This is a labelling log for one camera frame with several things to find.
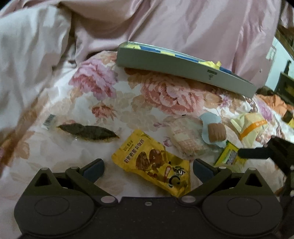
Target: floral bedsheet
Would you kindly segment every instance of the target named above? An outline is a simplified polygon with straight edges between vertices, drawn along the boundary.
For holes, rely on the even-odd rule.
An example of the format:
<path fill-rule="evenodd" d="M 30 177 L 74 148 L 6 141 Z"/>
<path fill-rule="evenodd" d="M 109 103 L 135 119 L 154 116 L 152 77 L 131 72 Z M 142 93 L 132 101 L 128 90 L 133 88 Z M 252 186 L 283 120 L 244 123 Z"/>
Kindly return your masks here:
<path fill-rule="evenodd" d="M 139 128 L 164 144 L 169 152 L 192 161 L 173 145 L 166 122 L 183 115 L 198 118 L 208 111 L 222 118 L 228 140 L 237 147 L 243 146 L 230 119 L 243 112 L 260 112 L 269 124 L 267 130 L 258 135 L 254 147 L 265 144 L 272 135 L 294 142 L 293 129 L 258 97 L 248 99 L 198 81 L 124 69 L 116 65 L 116 52 L 104 51 L 76 69 L 55 72 L 49 88 L 25 112 L 0 147 L 2 238 L 15 238 L 20 234 L 13 208 L 41 167 L 63 172 L 68 167 L 82 167 L 102 158 L 105 173 L 95 184 L 118 199 L 166 196 L 167 192 L 139 175 L 123 171 L 112 162 L 111 155 Z M 71 122 L 98 125 L 114 131 L 120 139 L 90 142 L 75 139 L 56 127 L 43 129 L 41 126 L 49 114 L 56 115 L 55 125 Z M 220 152 L 221 149 L 207 150 L 199 157 L 213 164 Z M 284 175 L 271 159 L 249 160 L 247 167 L 256 167 L 273 191 L 282 187 Z M 191 174 L 191 188 L 200 184 Z"/>

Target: yellow sticky note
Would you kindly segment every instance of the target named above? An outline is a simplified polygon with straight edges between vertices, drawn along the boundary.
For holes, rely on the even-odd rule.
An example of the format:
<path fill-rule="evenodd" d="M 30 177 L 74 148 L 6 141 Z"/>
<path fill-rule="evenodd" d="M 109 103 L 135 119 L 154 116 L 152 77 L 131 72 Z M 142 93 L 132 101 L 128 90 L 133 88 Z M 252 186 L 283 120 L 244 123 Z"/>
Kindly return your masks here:
<path fill-rule="evenodd" d="M 140 46 L 134 45 L 134 44 L 128 44 L 126 47 L 127 48 L 133 48 L 133 49 L 139 49 L 139 50 L 141 50 L 141 47 Z"/>
<path fill-rule="evenodd" d="M 170 52 L 163 52 L 163 51 L 161 51 L 160 53 L 165 54 L 165 55 L 174 56 L 174 57 L 176 56 L 175 54 L 170 53 Z"/>
<path fill-rule="evenodd" d="M 218 61 L 217 64 L 214 64 L 213 62 L 199 62 L 199 63 L 202 64 L 202 65 L 212 67 L 212 68 L 217 69 L 217 70 L 219 70 L 220 67 L 221 67 L 221 62 L 220 61 Z"/>

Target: screw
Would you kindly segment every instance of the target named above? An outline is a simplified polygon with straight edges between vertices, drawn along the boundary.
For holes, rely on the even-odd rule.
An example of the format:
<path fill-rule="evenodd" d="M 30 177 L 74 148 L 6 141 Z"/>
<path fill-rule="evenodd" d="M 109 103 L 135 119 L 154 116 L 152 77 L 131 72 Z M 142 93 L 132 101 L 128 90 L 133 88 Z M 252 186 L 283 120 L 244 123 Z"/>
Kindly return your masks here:
<path fill-rule="evenodd" d="M 182 201 L 185 202 L 185 203 L 193 203 L 196 201 L 196 198 L 194 198 L 193 196 L 183 196 L 182 198 Z"/>
<path fill-rule="evenodd" d="M 100 200 L 103 203 L 113 203 L 115 201 L 115 197 L 113 197 L 113 196 L 104 196 Z"/>
<path fill-rule="evenodd" d="M 145 206 L 151 206 L 152 202 L 145 202 L 144 204 L 145 204 Z"/>

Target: white wall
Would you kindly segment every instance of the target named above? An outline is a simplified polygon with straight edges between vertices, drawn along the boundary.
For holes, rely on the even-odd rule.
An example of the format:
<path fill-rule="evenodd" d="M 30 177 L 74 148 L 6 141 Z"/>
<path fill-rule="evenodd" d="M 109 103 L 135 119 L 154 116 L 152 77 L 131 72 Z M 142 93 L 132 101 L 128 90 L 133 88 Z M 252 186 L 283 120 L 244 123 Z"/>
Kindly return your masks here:
<path fill-rule="evenodd" d="M 288 60 L 292 62 L 290 64 L 288 75 L 294 78 L 294 61 L 286 49 L 275 37 L 273 39 L 273 46 L 277 49 L 277 52 L 275 54 L 274 61 L 265 85 L 272 90 L 275 90 L 279 81 L 280 72 L 285 70 Z"/>

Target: yellow package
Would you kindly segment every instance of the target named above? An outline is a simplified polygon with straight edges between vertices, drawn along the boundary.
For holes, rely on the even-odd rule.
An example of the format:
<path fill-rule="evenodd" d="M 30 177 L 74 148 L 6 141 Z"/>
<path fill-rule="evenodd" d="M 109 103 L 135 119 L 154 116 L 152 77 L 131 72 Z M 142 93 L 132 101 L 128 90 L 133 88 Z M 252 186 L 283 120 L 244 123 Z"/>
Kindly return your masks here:
<path fill-rule="evenodd" d="M 127 172 L 169 191 L 175 197 L 190 191 L 190 163 L 167 152 L 165 147 L 141 130 L 135 130 L 112 155 Z"/>
<path fill-rule="evenodd" d="M 235 145 L 227 141 L 227 146 L 219 156 L 214 166 L 225 166 L 231 169 L 232 172 L 243 172 L 244 165 L 247 159 L 240 158 L 238 156 L 238 150 Z"/>
<path fill-rule="evenodd" d="M 293 119 L 293 118 L 290 120 L 290 122 L 288 123 L 288 125 L 289 125 L 291 128 L 294 129 L 294 119 Z"/>
<path fill-rule="evenodd" d="M 240 114 L 231 123 L 239 132 L 239 139 L 246 147 L 252 147 L 258 134 L 262 134 L 268 127 L 268 122 L 260 113 Z"/>

